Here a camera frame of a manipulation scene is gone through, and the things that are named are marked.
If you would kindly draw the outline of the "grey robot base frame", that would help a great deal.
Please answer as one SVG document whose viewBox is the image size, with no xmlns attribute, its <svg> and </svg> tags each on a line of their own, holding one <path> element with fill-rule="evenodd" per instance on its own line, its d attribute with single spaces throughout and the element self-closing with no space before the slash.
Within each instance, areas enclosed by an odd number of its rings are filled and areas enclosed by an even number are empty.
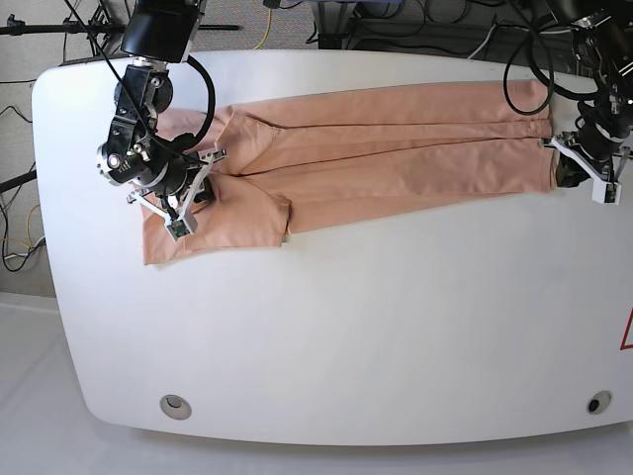
<svg viewBox="0 0 633 475">
<path fill-rule="evenodd" d="M 392 20 L 405 8 L 405 1 L 309 1 L 313 32 L 307 45 L 318 49 L 344 49 L 363 36 L 393 37 Z"/>
</svg>

